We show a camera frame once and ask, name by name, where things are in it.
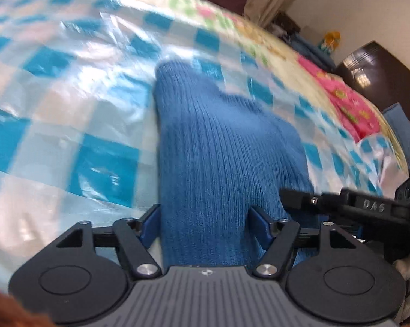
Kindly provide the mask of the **blue striped knit sweater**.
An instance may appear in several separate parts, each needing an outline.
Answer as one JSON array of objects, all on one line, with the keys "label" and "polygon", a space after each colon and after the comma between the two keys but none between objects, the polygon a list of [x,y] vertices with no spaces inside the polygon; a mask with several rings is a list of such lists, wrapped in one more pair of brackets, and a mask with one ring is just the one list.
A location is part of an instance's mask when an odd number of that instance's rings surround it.
[{"label": "blue striped knit sweater", "polygon": [[154,98],[164,265],[252,267],[263,251],[249,208],[284,218],[281,189],[314,189],[299,134],[179,61],[157,68]]}]

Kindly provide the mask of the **yellow cartoon box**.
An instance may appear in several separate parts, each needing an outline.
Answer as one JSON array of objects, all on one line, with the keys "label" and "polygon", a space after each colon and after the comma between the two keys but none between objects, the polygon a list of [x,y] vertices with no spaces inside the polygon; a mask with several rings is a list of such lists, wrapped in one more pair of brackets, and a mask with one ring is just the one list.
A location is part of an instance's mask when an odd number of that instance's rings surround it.
[{"label": "yellow cartoon box", "polygon": [[318,47],[328,55],[331,55],[340,45],[341,35],[338,31],[327,32]]}]

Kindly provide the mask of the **blue checkered plastic sheet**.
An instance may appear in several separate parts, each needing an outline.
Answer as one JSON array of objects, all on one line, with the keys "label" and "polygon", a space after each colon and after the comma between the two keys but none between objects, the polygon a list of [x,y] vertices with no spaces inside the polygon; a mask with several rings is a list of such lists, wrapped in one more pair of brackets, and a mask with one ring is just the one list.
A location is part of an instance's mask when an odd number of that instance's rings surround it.
[{"label": "blue checkered plastic sheet", "polygon": [[293,124],[320,191],[392,197],[391,140],[361,141],[231,41],[132,0],[0,2],[0,288],[80,220],[105,226],[157,199],[155,67],[181,59]]}]

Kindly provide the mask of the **dark brown wooden cabinet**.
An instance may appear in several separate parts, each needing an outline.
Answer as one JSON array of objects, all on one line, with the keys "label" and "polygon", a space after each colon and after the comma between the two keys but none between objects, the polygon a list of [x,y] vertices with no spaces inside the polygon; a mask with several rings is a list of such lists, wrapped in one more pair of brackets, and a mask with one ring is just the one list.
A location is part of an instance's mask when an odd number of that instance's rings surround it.
[{"label": "dark brown wooden cabinet", "polygon": [[352,52],[334,72],[381,111],[400,103],[410,121],[410,70],[377,42]]}]

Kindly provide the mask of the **folded blue clothes pile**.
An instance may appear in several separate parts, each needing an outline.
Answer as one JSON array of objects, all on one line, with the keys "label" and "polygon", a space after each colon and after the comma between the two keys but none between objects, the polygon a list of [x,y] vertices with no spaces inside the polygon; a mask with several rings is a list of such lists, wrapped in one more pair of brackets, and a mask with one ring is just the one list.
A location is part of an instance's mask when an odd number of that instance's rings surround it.
[{"label": "folded blue clothes pile", "polygon": [[336,64],[332,58],[323,52],[319,47],[313,45],[298,33],[293,33],[287,37],[286,43],[304,58],[317,65],[320,69],[333,72]]}]

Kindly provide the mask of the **pink floral bed quilt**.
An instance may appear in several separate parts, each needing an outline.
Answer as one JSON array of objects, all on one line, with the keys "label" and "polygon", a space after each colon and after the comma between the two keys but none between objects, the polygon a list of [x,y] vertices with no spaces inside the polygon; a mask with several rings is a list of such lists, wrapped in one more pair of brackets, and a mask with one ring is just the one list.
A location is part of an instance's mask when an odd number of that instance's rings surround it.
[{"label": "pink floral bed quilt", "polygon": [[324,71],[309,72],[304,67],[307,61],[298,52],[245,18],[206,0],[132,1],[142,2],[158,12],[234,42],[255,61],[270,69],[285,85],[307,97],[332,120],[340,122],[350,133],[360,130],[360,126],[352,121],[352,117],[358,115],[357,107],[349,105],[342,108],[335,94],[321,85],[322,80],[333,79],[342,85],[342,78]]}]

